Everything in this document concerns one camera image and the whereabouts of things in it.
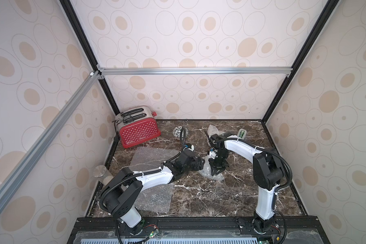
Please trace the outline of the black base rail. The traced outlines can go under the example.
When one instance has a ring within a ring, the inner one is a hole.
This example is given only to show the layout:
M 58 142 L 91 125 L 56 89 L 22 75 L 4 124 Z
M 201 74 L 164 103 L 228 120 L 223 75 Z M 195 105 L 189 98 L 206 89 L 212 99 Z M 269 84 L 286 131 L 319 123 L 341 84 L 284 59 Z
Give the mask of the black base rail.
M 265 234 L 251 217 L 154 217 L 139 234 L 112 218 L 79 218 L 69 244 L 328 244 L 315 216 L 278 217 Z

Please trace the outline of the black right frame post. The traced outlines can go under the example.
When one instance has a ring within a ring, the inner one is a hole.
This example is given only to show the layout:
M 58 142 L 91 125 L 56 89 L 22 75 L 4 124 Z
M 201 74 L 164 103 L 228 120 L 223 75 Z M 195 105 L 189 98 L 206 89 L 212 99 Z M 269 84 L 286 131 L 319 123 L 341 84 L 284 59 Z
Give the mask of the black right frame post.
M 129 29 L 150 28 L 143 68 L 223 69 L 145 81 L 157 117 L 260 120 L 324 10 L 326 1 L 129 1 Z

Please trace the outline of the black left frame post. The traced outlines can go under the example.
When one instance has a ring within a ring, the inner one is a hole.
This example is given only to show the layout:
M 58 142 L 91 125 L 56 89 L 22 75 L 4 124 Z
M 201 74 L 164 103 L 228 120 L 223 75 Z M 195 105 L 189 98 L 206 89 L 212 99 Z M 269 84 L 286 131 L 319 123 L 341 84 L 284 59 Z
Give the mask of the black left frame post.
M 88 38 L 85 35 L 85 32 L 81 26 L 81 23 L 77 17 L 77 14 L 75 13 L 75 9 L 72 5 L 72 3 L 68 0 L 59 0 L 60 5 L 62 6 L 65 15 L 67 16 L 74 32 L 77 37 L 78 42 L 80 43 L 83 52 L 85 53 L 85 56 L 90 63 L 90 66 L 93 71 L 99 71 L 98 68 L 98 61 L 94 55 L 94 52 L 91 48 L 91 45 L 88 41 Z M 117 103 L 115 102 L 115 99 L 112 95 L 112 92 L 110 90 L 110 87 L 104 78 L 103 75 L 101 75 L 101 78 L 99 78 L 99 84 L 104 92 L 104 95 L 106 96 L 113 112 L 115 115 L 119 114 L 120 110 L 117 106 Z

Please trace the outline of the left diagonal aluminium rail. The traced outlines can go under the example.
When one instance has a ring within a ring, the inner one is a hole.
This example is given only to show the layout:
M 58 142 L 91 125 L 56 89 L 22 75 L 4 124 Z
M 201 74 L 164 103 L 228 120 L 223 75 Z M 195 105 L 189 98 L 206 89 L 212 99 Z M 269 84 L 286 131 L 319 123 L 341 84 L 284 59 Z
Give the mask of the left diagonal aluminium rail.
M 82 83 L 79 89 L 66 103 L 57 116 L 52 120 L 47 129 L 41 134 L 30 150 L 24 155 L 17 166 L 11 171 L 8 177 L 0 186 L 0 214 L 12 199 L 14 194 L 28 177 L 36 163 L 40 160 L 52 141 L 61 131 L 62 127 L 79 106 L 87 92 L 100 78 L 100 71 L 93 71 L 91 75 Z

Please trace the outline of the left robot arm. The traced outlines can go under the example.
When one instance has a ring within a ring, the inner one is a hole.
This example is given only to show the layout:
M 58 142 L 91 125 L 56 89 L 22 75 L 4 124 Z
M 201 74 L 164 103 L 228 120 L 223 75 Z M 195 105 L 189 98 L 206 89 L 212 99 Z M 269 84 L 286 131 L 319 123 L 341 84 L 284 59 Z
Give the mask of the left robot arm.
M 141 228 L 142 216 L 134 207 L 139 194 L 147 189 L 178 181 L 192 171 L 201 171 L 204 164 L 204 159 L 189 148 L 184 148 L 152 170 L 132 171 L 126 167 L 104 186 L 98 200 L 99 206 L 129 228 Z

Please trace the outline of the red silver toaster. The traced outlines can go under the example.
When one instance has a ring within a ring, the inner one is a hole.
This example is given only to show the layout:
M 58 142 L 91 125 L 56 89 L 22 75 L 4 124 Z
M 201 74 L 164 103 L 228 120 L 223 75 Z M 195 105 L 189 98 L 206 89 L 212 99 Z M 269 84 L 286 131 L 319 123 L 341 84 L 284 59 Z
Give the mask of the red silver toaster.
M 156 112 L 140 106 L 115 116 L 114 125 L 123 148 L 130 148 L 157 138 L 161 130 L 155 119 Z

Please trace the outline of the bubble wrap sheet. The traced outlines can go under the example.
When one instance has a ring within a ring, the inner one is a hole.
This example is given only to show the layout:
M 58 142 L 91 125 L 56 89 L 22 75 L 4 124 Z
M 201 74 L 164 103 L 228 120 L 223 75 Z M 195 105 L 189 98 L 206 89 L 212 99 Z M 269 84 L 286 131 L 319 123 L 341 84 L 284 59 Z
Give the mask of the bubble wrap sheet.
M 172 158 L 178 153 L 175 149 L 164 149 L 154 147 L 137 148 L 129 168 L 133 172 L 152 171 L 161 166 L 161 163 Z M 154 213 L 168 213 L 173 196 L 172 179 L 164 173 L 157 175 L 146 175 L 140 178 L 143 181 L 143 188 L 139 193 L 134 206 L 141 211 Z
M 204 166 L 203 166 L 203 169 L 199 171 L 199 173 L 205 177 L 205 178 L 208 178 L 210 180 L 213 180 L 213 181 L 223 181 L 225 178 L 224 176 L 220 173 L 218 175 L 214 175 L 212 176 L 211 175 L 211 167 L 210 167 L 210 164 L 209 164 L 209 156 L 205 156 L 204 158 Z
M 209 136 L 212 136 L 212 135 L 221 135 L 223 133 L 225 133 L 225 131 L 221 131 L 219 130 L 216 126 L 214 125 L 209 125 L 208 129 L 207 129 L 207 133 Z

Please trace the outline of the horizontal aluminium rail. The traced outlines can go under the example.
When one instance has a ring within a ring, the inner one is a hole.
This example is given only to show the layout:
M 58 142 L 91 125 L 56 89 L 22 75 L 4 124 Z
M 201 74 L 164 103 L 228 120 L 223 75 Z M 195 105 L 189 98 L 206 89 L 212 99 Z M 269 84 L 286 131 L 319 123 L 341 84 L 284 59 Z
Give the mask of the horizontal aluminium rail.
M 101 68 L 106 75 L 290 74 L 292 67 Z

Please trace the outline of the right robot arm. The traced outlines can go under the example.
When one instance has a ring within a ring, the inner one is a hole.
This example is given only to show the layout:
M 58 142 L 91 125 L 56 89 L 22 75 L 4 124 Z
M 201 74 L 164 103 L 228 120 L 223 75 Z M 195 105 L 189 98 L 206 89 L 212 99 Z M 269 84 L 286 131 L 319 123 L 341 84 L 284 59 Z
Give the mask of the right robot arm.
M 208 162 L 212 176 L 226 170 L 231 151 L 253 164 L 253 178 L 259 189 L 253 226 L 257 233 L 266 233 L 275 222 L 277 192 L 292 182 L 290 166 L 274 148 L 254 145 L 230 133 L 207 135 L 207 139 L 211 147 Z

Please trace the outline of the black white patterned bowl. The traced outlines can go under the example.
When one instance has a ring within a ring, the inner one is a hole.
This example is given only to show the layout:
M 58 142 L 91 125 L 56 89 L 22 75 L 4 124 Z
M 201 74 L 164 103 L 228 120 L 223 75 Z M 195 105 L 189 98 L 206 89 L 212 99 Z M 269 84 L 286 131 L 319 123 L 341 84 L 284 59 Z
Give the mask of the black white patterned bowl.
M 186 127 L 178 126 L 172 130 L 172 134 L 177 139 L 184 139 L 188 136 L 189 131 Z

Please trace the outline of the black frame post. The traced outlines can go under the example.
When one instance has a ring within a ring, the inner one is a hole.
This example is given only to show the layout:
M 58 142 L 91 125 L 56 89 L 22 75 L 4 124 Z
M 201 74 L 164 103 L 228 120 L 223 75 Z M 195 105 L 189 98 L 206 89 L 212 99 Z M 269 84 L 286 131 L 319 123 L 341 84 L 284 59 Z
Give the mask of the black frame post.
M 77 14 L 75 13 L 75 9 L 72 5 L 72 3 L 68 0 L 59 0 L 60 5 L 62 6 L 65 15 L 67 16 L 74 32 L 77 37 L 78 42 L 80 43 L 83 52 L 85 53 L 85 56 L 90 63 L 90 66 L 93 71 L 99 71 L 98 68 L 98 61 L 94 55 L 94 52 L 91 48 L 91 45 L 88 41 L 88 38 L 85 35 L 85 32 L 81 26 L 81 23 L 77 17 Z M 101 78 L 99 78 L 99 84 L 104 92 L 104 95 L 106 96 L 113 112 L 115 115 L 119 114 L 120 110 L 117 106 L 117 103 L 115 102 L 115 99 L 112 95 L 112 92 L 110 90 L 110 87 L 104 78 L 103 75 L 101 75 Z
M 129 29 L 150 28 L 143 68 L 223 69 L 145 81 L 157 117 L 260 120 L 324 10 L 326 1 L 129 1 Z

